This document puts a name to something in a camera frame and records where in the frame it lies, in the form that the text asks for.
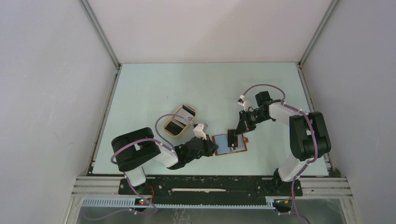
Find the oval wooden tray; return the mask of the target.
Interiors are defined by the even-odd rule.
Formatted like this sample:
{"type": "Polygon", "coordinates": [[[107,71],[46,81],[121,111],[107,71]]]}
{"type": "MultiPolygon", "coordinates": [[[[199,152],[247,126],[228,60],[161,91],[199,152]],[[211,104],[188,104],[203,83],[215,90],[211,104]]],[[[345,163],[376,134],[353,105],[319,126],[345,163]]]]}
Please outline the oval wooden tray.
{"type": "Polygon", "coordinates": [[[174,112],[175,115],[171,115],[171,116],[168,118],[168,120],[165,122],[164,126],[163,126],[163,128],[165,128],[165,126],[166,126],[170,121],[173,121],[173,122],[177,123],[178,125],[184,127],[183,131],[182,131],[179,135],[177,135],[177,136],[172,136],[172,135],[170,135],[170,133],[167,132],[167,131],[164,129],[164,131],[165,131],[168,135],[170,135],[170,136],[172,136],[172,137],[180,137],[180,136],[185,132],[185,130],[190,126],[190,124],[186,121],[186,119],[192,121],[192,120],[195,118],[195,117],[192,118],[192,119],[191,119],[191,118],[185,118],[185,117],[179,115],[179,114],[178,114],[178,111],[179,111],[179,109],[181,109],[181,107],[182,107],[182,106],[178,107],[178,108],[175,110],[175,112],[174,112]]]}

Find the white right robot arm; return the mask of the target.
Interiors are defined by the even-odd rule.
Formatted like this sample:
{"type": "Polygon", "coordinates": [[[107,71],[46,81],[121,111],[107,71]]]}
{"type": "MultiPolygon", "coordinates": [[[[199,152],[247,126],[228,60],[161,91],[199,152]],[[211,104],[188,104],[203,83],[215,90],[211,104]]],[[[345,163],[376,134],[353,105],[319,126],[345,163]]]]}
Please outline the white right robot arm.
{"type": "Polygon", "coordinates": [[[267,120],[280,121],[289,127],[291,154],[275,170],[271,183],[274,193],[284,195],[290,189],[290,182],[296,181],[310,164],[331,150],[324,116],[320,112],[305,113],[281,99],[274,100],[268,91],[259,92],[255,99],[258,107],[253,109],[245,96],[240,96],[238,104],[243,110],[239,112],[237,127],[229,131],[227,137],[231,140],[251,132],[257,124],[267,120]]]}

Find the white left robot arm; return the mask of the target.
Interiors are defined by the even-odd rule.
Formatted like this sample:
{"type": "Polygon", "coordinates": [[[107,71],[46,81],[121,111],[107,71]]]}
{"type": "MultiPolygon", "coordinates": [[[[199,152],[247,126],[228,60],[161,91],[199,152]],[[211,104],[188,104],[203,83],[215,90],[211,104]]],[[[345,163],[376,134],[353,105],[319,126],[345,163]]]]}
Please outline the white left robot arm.
{"type": "Polygon", "coordinates": [[[204,126],[195,125],[193,131],[193,138],[173,148],[155,139],[149,127],[118,136],[111,142],[114,152],[111,163],[124,173],[134,193],[143,194],[148,182],[142,166],[148,161],[155,160],[170,170],[176,170],[203,156],[213,156],[219,146],[210,140],[204,126]]]}

